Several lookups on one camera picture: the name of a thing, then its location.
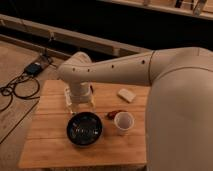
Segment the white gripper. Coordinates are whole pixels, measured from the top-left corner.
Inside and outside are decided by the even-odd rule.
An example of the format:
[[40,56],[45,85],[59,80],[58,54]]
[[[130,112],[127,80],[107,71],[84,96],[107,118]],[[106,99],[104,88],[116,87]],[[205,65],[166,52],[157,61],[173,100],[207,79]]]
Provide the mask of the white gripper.
[[95,111],[95,101],[90,83],[74,83],[64,88],[66,106],[71,114],[79,112],[81,104],[87,104],[88,107]]

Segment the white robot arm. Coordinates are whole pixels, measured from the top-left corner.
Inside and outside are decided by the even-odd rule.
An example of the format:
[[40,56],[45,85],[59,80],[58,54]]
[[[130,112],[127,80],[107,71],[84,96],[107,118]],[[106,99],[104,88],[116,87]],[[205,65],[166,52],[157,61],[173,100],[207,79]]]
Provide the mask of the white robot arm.
[[148,86],[147,171],[213,171],[212,51],[163,49],[101,62],[77,52],[58,73],[75,100],[91,82]]

